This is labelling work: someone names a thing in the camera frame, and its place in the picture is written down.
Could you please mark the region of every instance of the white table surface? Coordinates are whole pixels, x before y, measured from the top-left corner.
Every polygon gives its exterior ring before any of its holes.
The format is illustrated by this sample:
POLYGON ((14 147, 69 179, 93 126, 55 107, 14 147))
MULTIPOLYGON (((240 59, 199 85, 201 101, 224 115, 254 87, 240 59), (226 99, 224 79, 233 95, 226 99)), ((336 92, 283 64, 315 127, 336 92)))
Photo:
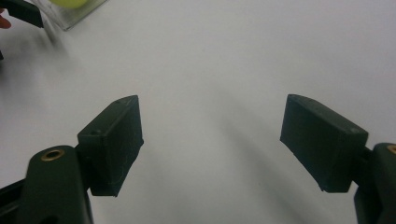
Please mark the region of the white table surface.
POLYGON ((288 93, 396 142, 396 3, 109 1, 48 35, 0 31, 0 188, 138 94, 145 145, 103 223, 356 223, 278 141, 288 93))

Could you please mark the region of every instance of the tennis ball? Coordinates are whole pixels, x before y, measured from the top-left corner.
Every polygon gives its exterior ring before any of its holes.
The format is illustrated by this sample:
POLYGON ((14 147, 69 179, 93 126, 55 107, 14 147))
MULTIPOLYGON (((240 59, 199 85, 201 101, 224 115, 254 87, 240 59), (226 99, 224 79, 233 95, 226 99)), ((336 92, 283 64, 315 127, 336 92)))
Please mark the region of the tennis ball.
POLYGON ((67 7, 67 8, 77 8, 87 3, 87 0, 50 0, 50 1, 51 3, 59 7, 67 7))

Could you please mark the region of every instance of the plastic container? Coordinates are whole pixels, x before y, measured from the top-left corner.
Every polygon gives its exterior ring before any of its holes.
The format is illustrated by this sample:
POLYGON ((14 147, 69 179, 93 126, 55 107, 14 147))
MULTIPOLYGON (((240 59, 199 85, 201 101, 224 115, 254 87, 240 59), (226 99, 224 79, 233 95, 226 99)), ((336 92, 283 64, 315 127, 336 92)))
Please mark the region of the plastic container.
POLYGON ((49 20, 69 30, 107 0, 32 0, 49 20))

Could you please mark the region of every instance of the yellow ball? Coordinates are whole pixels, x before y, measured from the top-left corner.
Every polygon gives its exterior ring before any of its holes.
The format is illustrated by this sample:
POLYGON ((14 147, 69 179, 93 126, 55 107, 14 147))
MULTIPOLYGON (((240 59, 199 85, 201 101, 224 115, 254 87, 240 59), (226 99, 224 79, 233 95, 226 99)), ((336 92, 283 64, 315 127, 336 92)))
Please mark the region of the yellow ball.
POLYGON ((51 3, 59 6, 59 7, 67 7, 67 8, 77 8, 82 7, 87 0, 50 0, 51 3))

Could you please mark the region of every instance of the brass screw insert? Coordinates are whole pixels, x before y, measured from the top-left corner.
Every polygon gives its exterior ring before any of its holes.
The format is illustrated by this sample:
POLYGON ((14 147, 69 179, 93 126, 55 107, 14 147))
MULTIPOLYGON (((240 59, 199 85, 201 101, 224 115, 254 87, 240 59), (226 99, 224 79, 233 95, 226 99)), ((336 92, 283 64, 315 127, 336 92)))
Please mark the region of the brass screw insert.
POLYGON ((388 149, 391 153, 396 155, 396 145, 390 145, 388 146, 388 149))
POLYGON ((63 149, 53 149, 51 151, 46 152, 42 157, 42 161, 55 161, 61 158, 64 155, 63 149))

